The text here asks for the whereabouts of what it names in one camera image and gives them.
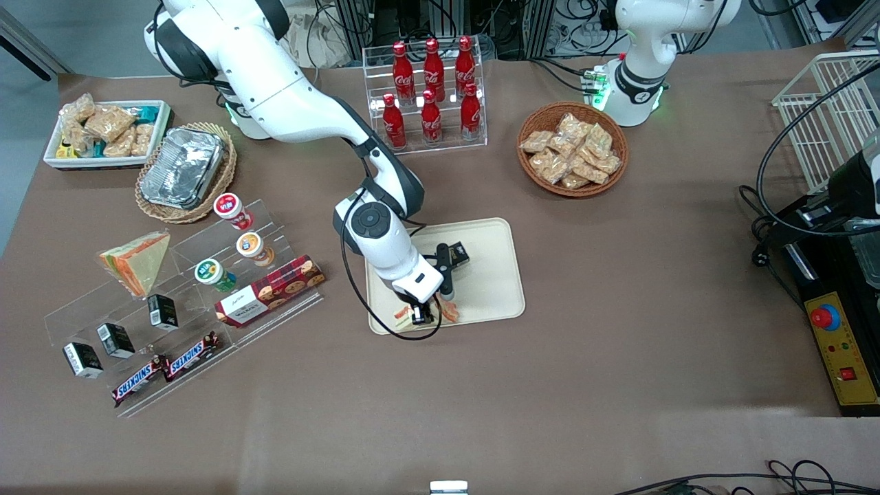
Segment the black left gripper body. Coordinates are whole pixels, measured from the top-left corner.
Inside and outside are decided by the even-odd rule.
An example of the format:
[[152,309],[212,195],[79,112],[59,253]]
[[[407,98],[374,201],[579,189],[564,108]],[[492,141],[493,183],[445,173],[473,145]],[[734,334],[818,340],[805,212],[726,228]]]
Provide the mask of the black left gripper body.
[[875,218],[875,181],[864,151],[856,153],[830,176],[828,201],[832,225],[841,225],[854,217]]

